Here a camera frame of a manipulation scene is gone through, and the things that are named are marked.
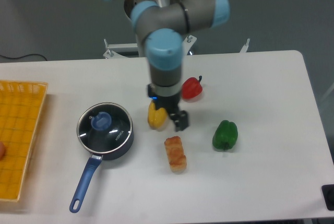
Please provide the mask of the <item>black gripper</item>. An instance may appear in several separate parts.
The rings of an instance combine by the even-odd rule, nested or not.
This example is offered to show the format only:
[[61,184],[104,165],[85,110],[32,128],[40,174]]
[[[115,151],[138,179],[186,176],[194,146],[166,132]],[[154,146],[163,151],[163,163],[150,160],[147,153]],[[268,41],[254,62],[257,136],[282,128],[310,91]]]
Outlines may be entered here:
[[183,131],[189,127],[188,113],[185,110],[180,111],[178,103],[181,99],[181,92],[177,92],[171,96],[161,96],[155,92],[153,84],[147,85],[147,95],[155,103],[156,110],[164,108],[170,119],[173,121],[175,131]]

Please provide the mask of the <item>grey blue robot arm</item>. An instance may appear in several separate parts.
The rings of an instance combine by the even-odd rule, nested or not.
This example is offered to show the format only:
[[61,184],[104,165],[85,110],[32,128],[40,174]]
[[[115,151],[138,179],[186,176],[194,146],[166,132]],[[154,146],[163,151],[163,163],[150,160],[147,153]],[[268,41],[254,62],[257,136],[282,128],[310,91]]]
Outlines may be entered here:
[[148,96],[157,108],[166,109],[175,129],[189,125],[188,114],[179,109],[182,90],[183,36],[219,26],[229,19],[229,0],[138,0],[130,12],[139,54],[149,63]]

